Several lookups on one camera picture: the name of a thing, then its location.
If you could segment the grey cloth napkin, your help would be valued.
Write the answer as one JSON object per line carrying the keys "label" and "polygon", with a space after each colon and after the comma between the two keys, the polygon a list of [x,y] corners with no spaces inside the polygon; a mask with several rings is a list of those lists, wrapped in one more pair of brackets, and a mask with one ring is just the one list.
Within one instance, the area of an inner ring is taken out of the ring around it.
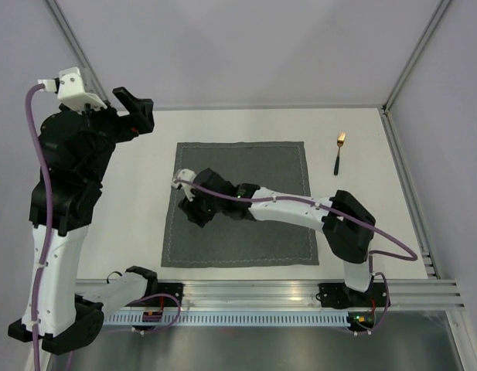
{"label": "grey cloth napkin", "polygon": [[[299,196],[311,193],[301,142],[180,142],[174,168],[196,173],[211,168],[234,185],[258,184]],[[164,267],[272,267],[319,262],[314,230],[271,221],[233,221],[222,214],[200,228],[178,207],[183,197],[183,192],[171,191],[162,248]]]}

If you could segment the gold fork black handle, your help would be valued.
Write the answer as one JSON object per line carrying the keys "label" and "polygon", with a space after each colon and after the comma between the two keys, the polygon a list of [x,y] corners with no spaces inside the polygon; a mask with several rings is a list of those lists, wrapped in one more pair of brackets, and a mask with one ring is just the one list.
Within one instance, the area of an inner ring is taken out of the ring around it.
{"label": "gold fork black handle", "polygon": [[344,143],[346,140],[346,133],[342,132],[339,134],[336,144],[337,144],[337,154],[336,154],[336,160],[335,160],[335,165],[333,169],[333,175],[337,176],[339,174],[339,164],[340,164],[340,152],[341,148],[343,147]]}

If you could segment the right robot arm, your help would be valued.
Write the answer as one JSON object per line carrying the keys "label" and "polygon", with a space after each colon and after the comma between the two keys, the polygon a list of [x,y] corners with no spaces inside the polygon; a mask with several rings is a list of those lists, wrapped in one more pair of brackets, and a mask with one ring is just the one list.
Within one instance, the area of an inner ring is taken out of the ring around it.
{"label": "right robot arm", "polygon": [[200,227],[223,214],[232,220],[287,223],[322,233],[343,262],[344,282],[333,297],[321,290],[317,298],[336,309],[374,307],[369,249],[375,219],[349,192],[339,190],[331,198],[291,195],[250,183],[234,185],[210,168],[200,173],[180,169],[172,187],[183,190],[179,208]]}

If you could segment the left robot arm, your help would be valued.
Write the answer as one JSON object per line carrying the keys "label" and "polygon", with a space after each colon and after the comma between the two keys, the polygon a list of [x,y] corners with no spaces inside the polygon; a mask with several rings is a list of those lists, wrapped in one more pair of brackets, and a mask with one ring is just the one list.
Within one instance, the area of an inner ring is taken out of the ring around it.
{"label": "left robot arm", "polygon": [[113,93],[126,115],[108,102],[102,108],[83,103],[78,111],[61,104],[40,126],[32,126],[41,172],[29,211],[34,268],[26,312],[8,334],[54,355],[91,344],[104,319],[124,306],[136,301],[150,306],[159,297],[156,273],[137,266],[98,291],[75,292],[80,252],[115,147],[155,127],[152,100],[124,87]]}

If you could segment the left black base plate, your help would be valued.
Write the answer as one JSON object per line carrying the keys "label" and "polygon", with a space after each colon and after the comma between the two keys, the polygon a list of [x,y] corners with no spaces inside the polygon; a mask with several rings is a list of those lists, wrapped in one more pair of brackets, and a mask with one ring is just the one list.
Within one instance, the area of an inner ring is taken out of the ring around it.
{"label": "left black base plate", "polygon": [[[150,288],[147,289],[145,293],[145,297],[154,295],[154,294],[168,294],[173,296],[178,303],[181,303],[181,300],[184,296],[184,287],[183,283],[177,282],[159,282],[157,284],[153,284]],[[154,307],[154,308],[175,308],[176,303],[168,297],[153,297],[146,299],[143,301],[145,306]]]}

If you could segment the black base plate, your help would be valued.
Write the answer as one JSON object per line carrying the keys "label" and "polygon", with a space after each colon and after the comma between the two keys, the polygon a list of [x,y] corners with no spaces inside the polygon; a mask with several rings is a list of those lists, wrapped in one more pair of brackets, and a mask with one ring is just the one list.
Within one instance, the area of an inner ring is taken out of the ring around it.
{"label": "black base plate", "polygon": [[322,308],[337,310],[349,308],[384,308],[389,295],[384,283],[371,283],[365,292],[348,288],[344,283],[322,283],[318,285],[315,299]]}
{"label": "black base plate", "polygon": [[[178,303],[181,303],[181,300],[184,296],[184,287],[183,283],[177,282],[159,282],[157,284],[153,284],[150,288],[147,289],[145,293],[145,297],[154,295],[154,294],[168,294],[173,296]],[[153,297],[146,299],[143,301],[145,306],[154,307],[154,308],[175,308],[176,303],[168,297]]]}

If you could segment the aluminium front rail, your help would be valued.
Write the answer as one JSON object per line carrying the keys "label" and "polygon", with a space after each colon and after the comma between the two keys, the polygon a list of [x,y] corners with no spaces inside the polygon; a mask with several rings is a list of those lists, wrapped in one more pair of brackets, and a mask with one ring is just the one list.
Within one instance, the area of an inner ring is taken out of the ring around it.
{"label": "aluminium front rail", "polygon": [[[310,310],[319,308],[316,280],[183,281],[183,307],[199,310]],[[390,309],[462,310],[464,301],[453,280],[389,280]]]}

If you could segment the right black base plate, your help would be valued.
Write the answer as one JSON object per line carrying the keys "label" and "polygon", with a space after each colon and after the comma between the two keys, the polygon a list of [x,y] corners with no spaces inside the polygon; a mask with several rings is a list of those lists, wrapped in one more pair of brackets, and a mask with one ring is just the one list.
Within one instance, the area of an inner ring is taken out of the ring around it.
{"label": "right black base plate", "polygon": [[384,308],[389,295],[384,283],[371,283],[365,292],[348,288],[344,283],[322,283],[318,285],[315,299],[322,308],[337,310],[349,308]]}

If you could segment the aluminium cage frame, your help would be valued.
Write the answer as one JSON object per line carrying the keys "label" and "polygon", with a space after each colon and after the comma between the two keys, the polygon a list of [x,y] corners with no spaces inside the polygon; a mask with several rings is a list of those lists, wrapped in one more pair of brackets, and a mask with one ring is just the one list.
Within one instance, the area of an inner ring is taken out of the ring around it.
{"label": "aluminium cage frame", "polygon": [[[300,141],[312,194],[353,192],[412,248],[438,239],[421,185],[439,157],[419,124],[422,68],[451,1],[61,1],[105,91],[155,103],[155,131],[114,154],[81,278],[138,264],[168,279],[340,278],[319,264],[170,268],[162,248],[176,145]],[[339,174],[337,138],[346,133]]]}

